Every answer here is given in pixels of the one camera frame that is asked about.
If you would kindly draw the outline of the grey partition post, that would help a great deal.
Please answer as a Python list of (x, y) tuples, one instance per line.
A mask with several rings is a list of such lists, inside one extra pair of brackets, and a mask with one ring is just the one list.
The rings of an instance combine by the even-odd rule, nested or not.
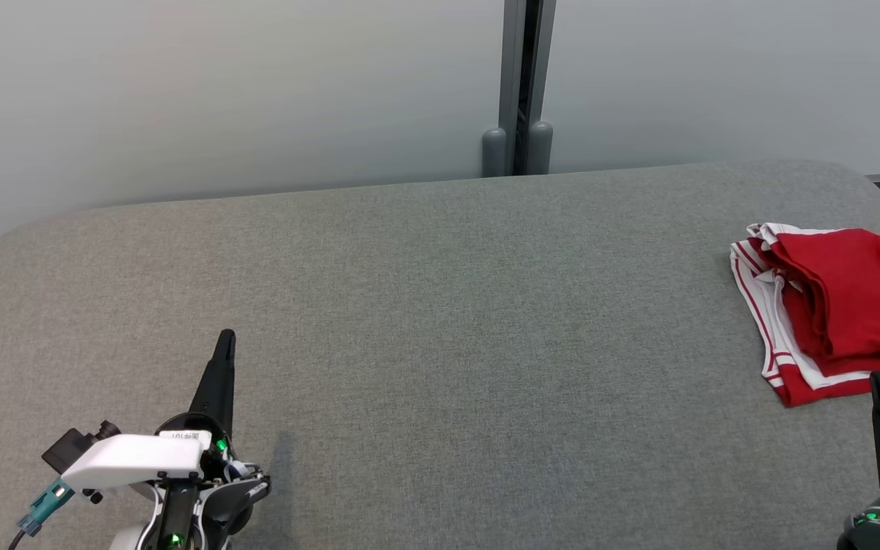
[(498, 125), (481, 138), (482, 177), (547, 174), (553, 127), (542, 118), (558, 0), (504, 0)]

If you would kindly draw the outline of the red shorts white side stripe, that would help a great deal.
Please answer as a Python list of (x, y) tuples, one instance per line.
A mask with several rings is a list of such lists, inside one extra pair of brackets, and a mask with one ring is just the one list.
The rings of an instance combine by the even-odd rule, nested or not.
[(762, 228), (762, 253), (789, 284), (794, 338), (828, 377), (880, 371), (880, 235)]

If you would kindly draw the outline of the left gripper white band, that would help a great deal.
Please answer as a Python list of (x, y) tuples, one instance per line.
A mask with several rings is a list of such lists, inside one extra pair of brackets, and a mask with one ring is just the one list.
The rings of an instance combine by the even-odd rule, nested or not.
[(153, 435), (121, 434), (91, 446), (62, 474), (74, 490), (111, 490), (162, 480), (220, 477), (220, 455), (231, 444), (235, 407), (235, 332), (220, 331), (189, 413)]

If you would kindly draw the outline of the red basketball jersey white trim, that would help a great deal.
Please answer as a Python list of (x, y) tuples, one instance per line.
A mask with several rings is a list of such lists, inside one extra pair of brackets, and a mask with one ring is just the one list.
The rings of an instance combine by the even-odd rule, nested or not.
[(782, 302), (789, 284), (785, 275), (772, 266), (762, 253), (762, 228), (775, 233), (805, 234), (842, 230), (803, 229), (789, 224), (764, 222), (751, 224), (746, 229), (747, 237), (731, 244), (731, 271), (765, 348), (762, 378), (771, 384), (788, 407), (866, 393), (870, 390), (870, 375), (880, 371), (828, 377), (801, 351), (795, 340), (791, 318)]

